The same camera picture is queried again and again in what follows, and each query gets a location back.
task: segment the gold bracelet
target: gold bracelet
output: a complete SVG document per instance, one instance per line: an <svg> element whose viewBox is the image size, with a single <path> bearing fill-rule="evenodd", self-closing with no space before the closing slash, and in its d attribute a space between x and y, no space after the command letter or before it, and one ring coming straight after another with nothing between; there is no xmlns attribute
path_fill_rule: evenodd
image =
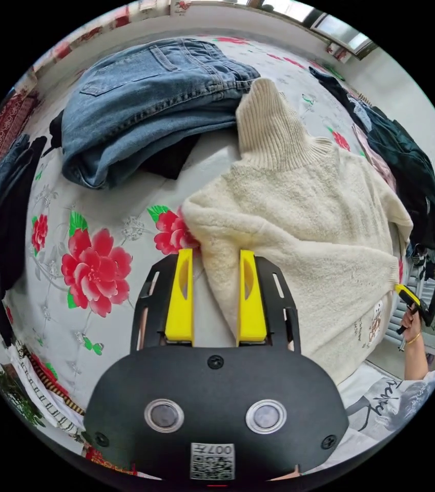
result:
<svg viewBox="0 0 435 492"><path fill-rule="evenodd" d="M422 332L418 332L409 342L405 342L405 345L410 345L411 343L414 343L422 334Z"/></svg>

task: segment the white t-shirt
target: white t-shirt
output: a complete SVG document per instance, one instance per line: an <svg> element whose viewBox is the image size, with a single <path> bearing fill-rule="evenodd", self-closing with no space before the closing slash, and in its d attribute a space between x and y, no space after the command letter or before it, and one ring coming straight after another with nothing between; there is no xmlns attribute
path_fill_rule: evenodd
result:
<svg viewBox="0 0 435 492"><path fill-rule="evenodd" d="M346 461L402 428L435 388L435 371L422 381L400 381L362 365L339 385L349 427L330 458L305 473Z"/></svg>

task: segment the cream knit sweater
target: cream knit sweater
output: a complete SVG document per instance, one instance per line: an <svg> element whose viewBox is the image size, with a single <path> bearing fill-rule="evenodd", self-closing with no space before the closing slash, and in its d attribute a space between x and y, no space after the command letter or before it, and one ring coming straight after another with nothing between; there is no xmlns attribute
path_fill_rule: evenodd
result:
<svg viewBox="0 0 435 492"><path fill-rule="evenodd" d="M277 265L302 353L340 383L374 348L382 298L388 323L386 295L399 281L388 223L407 246L412 222L364 157L307 133L272 81L253 83L236 118L242 159L182 206L210 287L236 334L240 250Z"/></svg>

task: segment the screw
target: screw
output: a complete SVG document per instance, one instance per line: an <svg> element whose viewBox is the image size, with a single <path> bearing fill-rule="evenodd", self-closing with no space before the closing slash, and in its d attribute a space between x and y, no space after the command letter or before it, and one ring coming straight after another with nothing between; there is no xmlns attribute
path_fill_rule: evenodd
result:
<svg viewBox="0 0 435 492"><path fill-rule="evenodd" d="M94 440L101 447L108 447L110 445L110 441L108 440L108 438L101 432L96 432L94 434Z"/></svg>
<svg viewBox="0 0 435 492"><path fill-rule="evenodd" d="M224 359L220 355L211 355L207 360L207 365L211 369L221 369L224 365Z"/></svg>
<svg viewBox="0 0 435 492"><path fill-rule="evenodd" d="M321 442L321 448L330 449L335 445L336 442L337 442L337 436L330 434L329 436L326 436L325 439L323 439L323 441Z"/></svg>

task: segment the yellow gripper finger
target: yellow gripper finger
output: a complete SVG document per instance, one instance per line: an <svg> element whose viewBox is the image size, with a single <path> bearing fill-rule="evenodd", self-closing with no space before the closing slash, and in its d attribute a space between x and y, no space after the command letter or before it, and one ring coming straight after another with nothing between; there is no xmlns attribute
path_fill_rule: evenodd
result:
<svg viewBox="0 0 435 492"><path fill-rule="evenodd" d="M404 286L403 284L397 283L397 285L395 285L395 292L399 296L403 296L403 295L408 296L412 300L412 302L415 303L415 305L417 306L421 305L420 299L408 287Z"/></svg>
<svg viewBox="0 0 435 492"><path fill-rule="evenodd" d="M193 331L193 250L178 253L170 307L164 334L169 342L191 342Z"/></svg>
<svg viewBox="0 0 435 492"><path fill-rule="evenodd" d="M253 251L241 250L239 262L239 316L236 343L263 342L267 337L260 283Z"/></svg>

